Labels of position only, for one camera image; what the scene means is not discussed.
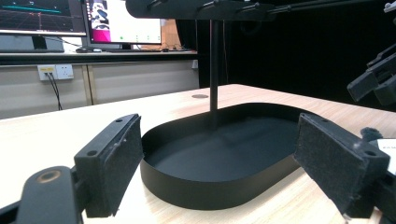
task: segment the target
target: black oval tray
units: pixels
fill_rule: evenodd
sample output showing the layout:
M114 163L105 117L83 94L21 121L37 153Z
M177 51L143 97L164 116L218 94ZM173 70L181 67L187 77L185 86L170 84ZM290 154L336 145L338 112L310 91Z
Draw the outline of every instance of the black oval tray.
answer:
M299 108L252 103L159 125L142 137L142 180L160 199L199 210L234 207L297 169Z

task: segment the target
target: keyboard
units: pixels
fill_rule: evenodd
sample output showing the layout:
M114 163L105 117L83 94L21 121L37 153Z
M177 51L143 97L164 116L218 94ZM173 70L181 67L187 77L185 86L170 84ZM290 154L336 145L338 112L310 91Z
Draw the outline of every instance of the keyboard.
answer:
M111 53L144 53L144 52L161 52L160 49L102 49L105 52Z
M64 53L63 49L0 49L0 53Z

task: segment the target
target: monitor screen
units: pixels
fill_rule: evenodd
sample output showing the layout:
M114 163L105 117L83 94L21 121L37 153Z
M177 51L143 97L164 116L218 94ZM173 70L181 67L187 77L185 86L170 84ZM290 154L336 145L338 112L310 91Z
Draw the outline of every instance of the monitor screen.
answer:
M125 0L86 0L93 44L161 45L161 20L131 16Z
M85 36L79 0L0 0L1 35Z

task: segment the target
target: black metal pole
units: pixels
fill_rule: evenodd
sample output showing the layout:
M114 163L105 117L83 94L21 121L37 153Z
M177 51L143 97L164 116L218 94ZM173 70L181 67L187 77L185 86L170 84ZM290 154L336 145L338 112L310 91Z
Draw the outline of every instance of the black metal pole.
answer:
M220 72L220 28L221 21L210 21L210 117L211 128L218 126L218 85Z

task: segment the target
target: computer monitor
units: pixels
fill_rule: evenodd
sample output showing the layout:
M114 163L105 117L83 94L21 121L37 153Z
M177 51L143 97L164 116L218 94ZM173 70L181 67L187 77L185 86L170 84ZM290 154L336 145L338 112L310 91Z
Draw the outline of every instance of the computer monitor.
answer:
M161 45L161 20L137 19L126 9L125 0L85 0L92 44Z
M0 35L30 35L35 49L43 36L86 36L79 0L0 0Z

